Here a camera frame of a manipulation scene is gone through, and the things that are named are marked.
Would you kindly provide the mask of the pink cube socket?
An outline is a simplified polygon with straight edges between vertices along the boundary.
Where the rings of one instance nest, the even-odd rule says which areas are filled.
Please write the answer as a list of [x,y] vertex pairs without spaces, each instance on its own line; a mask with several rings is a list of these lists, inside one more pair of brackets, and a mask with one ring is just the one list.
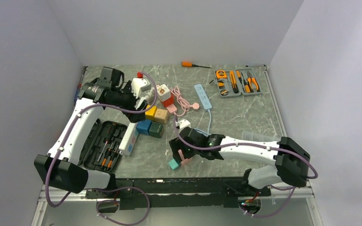
[[183,155],[183,152],[181,149],[178,150],[178,153],[180,155],[180,158],[181,158],[181,162],[180,162],[180,165],[181,166],[185,166],[187,165],[189,162],[192,161],[192,158],[185,158],[184,155]]

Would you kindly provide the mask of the teal cube plug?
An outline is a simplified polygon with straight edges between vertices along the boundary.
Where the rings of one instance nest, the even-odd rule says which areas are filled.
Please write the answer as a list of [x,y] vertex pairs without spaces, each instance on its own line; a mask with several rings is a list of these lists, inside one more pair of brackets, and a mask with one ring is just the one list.
[[172,169],[172,170],[176,170],[180,167],[180,163],[178,163],[175,159],[171,159],[169,162],[168,162],[168,165],[169,167]]

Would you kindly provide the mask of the pink power strip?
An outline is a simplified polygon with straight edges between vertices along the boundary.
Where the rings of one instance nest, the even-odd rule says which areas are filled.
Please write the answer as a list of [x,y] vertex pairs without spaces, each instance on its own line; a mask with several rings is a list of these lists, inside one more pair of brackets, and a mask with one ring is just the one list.
[[156,89],[159,101],[163,107],[165,107],[170,114],[176,113],[177,108],[174,104],[174,96],[171,90],[165,84],[157,85]]

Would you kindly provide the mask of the green cube adapter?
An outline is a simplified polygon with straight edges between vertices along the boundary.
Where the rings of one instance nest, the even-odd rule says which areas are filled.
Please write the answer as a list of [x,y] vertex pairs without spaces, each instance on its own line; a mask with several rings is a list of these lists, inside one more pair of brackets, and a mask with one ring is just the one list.
[[163,136],[164,133],[164,125],[161,123],[157,123],[157,122],[152,122],[149,130],[148,130],[148,134],[151,137],[156,137],[156,138],[161,138]]

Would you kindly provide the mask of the beige cube adapter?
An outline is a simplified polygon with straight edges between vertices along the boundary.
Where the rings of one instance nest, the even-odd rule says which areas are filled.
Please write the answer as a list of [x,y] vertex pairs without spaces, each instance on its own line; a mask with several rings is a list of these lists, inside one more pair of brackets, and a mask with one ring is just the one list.
[[169,112],[166,109],[157,108],[154,114],[154,120],[157,123],[166,124],[168,122]]

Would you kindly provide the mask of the light blue power strip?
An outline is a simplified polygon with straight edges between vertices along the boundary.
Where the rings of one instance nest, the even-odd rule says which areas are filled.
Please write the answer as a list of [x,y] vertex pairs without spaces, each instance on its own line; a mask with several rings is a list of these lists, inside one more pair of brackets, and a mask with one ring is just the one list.
[[196,90],[197,96],[199,97],[203,108],[207,111],[210,111],[212,109],[212,104],[211,104],[210,99],[208,98],[202,84],[196,84],[196,85],[194,85],[194,88]]

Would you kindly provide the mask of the red cube adapter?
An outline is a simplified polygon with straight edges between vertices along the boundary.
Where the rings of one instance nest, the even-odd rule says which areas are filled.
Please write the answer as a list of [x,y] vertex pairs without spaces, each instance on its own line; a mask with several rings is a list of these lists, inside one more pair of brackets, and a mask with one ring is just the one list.
[[174,97],[171,95],[168,99],[161,101],[163,107],[168,108],[169,106],[174,104]]

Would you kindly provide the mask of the yellow cube adapter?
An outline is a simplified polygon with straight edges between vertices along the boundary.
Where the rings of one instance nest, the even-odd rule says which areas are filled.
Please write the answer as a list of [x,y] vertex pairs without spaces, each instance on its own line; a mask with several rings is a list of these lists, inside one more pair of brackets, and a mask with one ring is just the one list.
[[157,111],[157,107],[148,105],[147,108],[149,108],[149,107],[150,107],[150,109],[145,112],[145,118],[147,120],[155,121],[155,114]]

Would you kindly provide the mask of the blue cube adapter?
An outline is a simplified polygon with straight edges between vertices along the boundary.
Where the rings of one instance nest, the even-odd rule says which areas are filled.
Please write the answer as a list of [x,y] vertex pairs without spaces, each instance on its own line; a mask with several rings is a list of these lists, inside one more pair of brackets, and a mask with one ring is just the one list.
[[152,120],[143,120],[143,121],[139,121],[137,123],[136,126],[136,130],[140,133],[140,134],[144,134],[144,135],[149,135],[149,130],[152,124]]

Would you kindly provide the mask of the white power strip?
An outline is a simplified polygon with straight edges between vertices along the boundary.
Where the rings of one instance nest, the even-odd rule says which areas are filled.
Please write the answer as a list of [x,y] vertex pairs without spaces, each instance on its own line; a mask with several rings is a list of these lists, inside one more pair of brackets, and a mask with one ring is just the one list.
[[133,147],[139,135],[139,132],[137,131],[137,125],[138,122],[130,122],[127,126],[125,134],[118,147],[118,152],[120,155],[129,156],[132,153]]

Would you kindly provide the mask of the clear screw box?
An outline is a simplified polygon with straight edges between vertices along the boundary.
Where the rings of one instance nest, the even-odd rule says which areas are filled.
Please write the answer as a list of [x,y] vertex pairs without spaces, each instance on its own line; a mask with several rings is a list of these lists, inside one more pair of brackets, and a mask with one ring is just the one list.
[[257,134],[249,131],[242,132],[242,140],[255,141],[255,142],[272,142],[279,141],[279,137],[272,137],[263,134]]

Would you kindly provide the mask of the black tool case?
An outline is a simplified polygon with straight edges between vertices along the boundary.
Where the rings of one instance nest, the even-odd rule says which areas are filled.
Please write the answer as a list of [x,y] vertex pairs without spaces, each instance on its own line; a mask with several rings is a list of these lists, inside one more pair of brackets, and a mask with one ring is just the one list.
[[78,166],[89,170],[113,172],[120,159],[119,145],[127,126],[97,119],[83,145]]

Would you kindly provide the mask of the grey tool tray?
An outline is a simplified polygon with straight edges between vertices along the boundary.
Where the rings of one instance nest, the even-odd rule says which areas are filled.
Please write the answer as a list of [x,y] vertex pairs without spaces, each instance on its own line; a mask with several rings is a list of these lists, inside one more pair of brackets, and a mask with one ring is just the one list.
[[262,94],[262,88],[252,68],[216,70],[214,81],[221,98],[249,97]]

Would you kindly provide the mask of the white cube adapter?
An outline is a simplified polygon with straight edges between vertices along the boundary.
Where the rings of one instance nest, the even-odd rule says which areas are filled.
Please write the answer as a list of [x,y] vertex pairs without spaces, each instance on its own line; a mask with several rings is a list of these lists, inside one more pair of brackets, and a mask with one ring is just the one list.
[[157,85],[156,89],[157,89],[158,98],[161,102],[164,102],[171,98],[171,91],[169,90],[167,85],[165,84]]

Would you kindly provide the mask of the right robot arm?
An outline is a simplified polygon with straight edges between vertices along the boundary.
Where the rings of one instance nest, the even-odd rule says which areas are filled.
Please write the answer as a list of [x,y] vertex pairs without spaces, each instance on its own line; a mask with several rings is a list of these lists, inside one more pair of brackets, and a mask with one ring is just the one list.
[[261,168],[245,171],[241,190],[246,195],[253,195],[259,189],[281,182],[305,187],[309,179],[310,155],[289,137],[256,142],[222,134],[205,136],[185,127],[169,141],[169,145],[177,164],[195,155],[207,160],[239,159],[262,163],[264,166]]

